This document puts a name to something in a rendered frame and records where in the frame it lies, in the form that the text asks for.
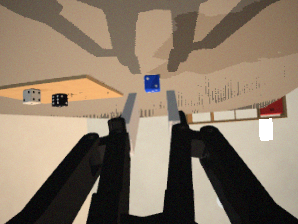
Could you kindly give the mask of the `black die with white pips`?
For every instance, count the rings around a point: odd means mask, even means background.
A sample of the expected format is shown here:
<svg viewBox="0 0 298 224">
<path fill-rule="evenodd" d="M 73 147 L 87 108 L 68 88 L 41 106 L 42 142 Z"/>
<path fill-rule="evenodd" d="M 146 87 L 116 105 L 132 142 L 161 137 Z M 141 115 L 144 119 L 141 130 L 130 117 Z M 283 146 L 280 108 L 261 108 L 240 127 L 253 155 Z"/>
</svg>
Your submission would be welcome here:
<svg viewBox="0 0 298 224">
<path fill-rule="evenodd" d="M 52 107 L 65 107 L 68 106 L 67 94 L 52 94 Z"/>
</svg>

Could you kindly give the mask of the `orange flat mat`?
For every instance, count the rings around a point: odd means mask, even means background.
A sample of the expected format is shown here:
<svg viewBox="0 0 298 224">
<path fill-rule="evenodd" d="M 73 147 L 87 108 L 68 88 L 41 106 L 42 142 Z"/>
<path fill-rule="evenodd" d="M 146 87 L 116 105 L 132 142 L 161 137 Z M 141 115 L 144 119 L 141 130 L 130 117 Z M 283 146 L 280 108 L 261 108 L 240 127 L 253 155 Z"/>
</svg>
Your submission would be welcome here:
<svg viewBox="0 0 298 224">
<path fill-rule="evenodd" d="M 23 90 L 41 90 L 41 103 L 52 103 L 52 94 L 67 94 L 68 101 L 123 97 L 119 91 L 88 75 L 54 78 L 0 86 L 0 96 L 23 100 Z"/>
</svg>

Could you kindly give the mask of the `blue die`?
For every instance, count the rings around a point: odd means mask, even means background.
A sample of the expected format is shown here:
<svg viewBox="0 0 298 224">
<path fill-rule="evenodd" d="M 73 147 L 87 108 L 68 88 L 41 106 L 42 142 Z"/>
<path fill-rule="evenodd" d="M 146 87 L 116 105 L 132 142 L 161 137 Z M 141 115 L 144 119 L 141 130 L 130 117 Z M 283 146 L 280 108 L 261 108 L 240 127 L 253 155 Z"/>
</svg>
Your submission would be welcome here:
<svg viewBox="0 0 298 224">
<path fill-rule="evenodd" d="M 160 92 L 159 75 L 145 75 L 144 86 L 146 92 Z"/>
</svg>

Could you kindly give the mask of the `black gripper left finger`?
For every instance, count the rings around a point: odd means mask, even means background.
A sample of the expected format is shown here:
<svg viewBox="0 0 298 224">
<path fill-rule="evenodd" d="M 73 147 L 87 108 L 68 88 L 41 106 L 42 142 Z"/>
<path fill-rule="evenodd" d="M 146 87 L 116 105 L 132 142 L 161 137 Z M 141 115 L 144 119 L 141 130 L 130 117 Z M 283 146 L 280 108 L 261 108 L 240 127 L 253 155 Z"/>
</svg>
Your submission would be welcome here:
<svg viewBox="0 0 298 224">
<path fill-rule="evenodd" d="M 129 93 L 122 115 L 107 121 L 109 134 L 82 136 L 22 211 L 5 224 L 72 224 L 99 175 L 86 224 L 120 224 L 120 213 L 129 214 L 130 156 L 139 120 L 137 93 Z"/>
</svg>

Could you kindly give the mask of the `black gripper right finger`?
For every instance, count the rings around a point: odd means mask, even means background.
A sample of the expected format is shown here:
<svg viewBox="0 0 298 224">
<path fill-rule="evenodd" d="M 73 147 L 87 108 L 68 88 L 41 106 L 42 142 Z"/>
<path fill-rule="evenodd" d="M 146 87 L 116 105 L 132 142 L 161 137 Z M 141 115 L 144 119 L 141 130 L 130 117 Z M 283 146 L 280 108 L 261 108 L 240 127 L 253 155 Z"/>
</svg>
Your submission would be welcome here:
<svg viewBox="0 0 298 224">
<path fill-rule="evenodd" d="M 218 128 L 190 129 L 185 113 L 178 111 L 175 90 L 166 95 L 171 141 L 162 224 L 195 224 L 191 153 L 199 158 L 231 224 L 298 224 L 272 199 Z"/>
</svg>

